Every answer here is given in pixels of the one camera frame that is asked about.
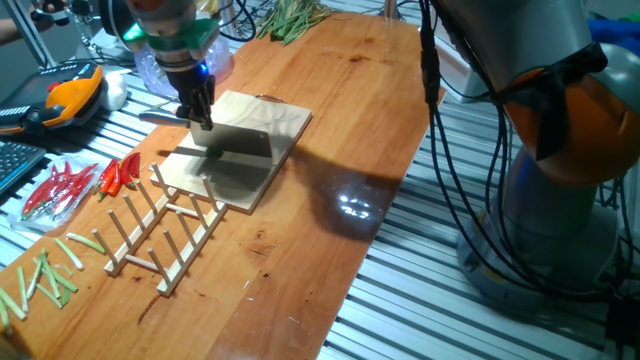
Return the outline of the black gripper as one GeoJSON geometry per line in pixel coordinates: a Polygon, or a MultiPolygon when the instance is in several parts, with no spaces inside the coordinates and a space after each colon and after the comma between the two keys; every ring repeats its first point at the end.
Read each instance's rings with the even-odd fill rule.
{"type": "Polygon", "coordinates": [[[167,71],[167,77],[180,100],[176,116],[198,122],[202,130],[212,130],[215,76],[210,73],[208,65],[202,61],[184,71],[167,71]]]}

